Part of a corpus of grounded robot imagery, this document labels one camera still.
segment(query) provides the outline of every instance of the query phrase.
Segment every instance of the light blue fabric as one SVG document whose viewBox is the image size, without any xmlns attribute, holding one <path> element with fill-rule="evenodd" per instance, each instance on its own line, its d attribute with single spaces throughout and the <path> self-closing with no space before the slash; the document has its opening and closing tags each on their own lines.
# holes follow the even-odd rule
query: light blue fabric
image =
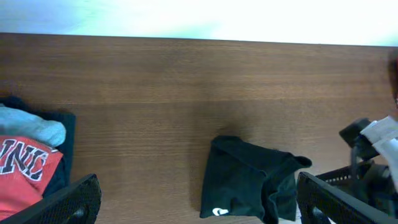
<svg viewBox="0 0 398 224">
<path fill-rule="evenodd" d="M 28 112 L 0 104 L 0 135 L 24 136 L 50 147 L 65 141 L 66 129 L 58 121 L 46 121 Z"/>
</svg>

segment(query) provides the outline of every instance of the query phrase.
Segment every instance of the wood grain surface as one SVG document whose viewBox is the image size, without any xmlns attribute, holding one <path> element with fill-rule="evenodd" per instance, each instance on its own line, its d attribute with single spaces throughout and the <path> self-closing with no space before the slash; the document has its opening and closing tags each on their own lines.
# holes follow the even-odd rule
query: wood grain surface
<svg viewBox="0 0 398 224">
<path fill-rule="evenodd" d="M 313 174 L 346 166 L 338 131 L 394 108 L 395 50 L 0 34 L 0 90 L 77 115 L 73 180 L 98 175 L 97 223 L 260 223 L 199 218 L 210 141 L 307 156 Z"/>
</svg>

